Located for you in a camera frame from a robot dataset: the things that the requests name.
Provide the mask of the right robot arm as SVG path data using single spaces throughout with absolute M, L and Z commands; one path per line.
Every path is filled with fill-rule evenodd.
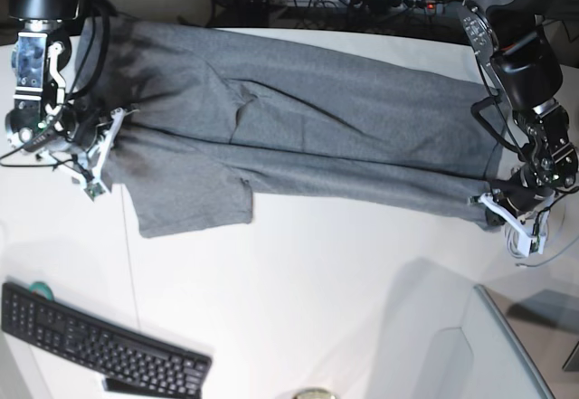
M 28 154 L 82 153 L 98 135 L 97 119 L 75 102 L 96 84 L 107 41 L 83 85 L 67 84 L 62 71 L 74 28 L 89 18 L 91 31 L 108 38 L 109 12 L 99 0 L 8 0 L 8 14 L 23 25 L 12 52 L 14 106 L 5 117 L 10 146 Z

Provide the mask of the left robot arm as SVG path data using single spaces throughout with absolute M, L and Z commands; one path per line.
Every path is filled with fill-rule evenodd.
M 502 143 L 517 154 L 522 167 L 492 186 L 494 200 L 515 217 L 534 211 L 551 195 L 570 193 L 577 178 L 569 116 L 555 98 L 563 73 L 542 23 L 577 16 L 578 0 L 462 0 L 459 9 L 477 64 L 496 89 L 472 106 L 472 115 L 491 132 L 480 112 L 505 104 L 527 136 L 522 146 Z

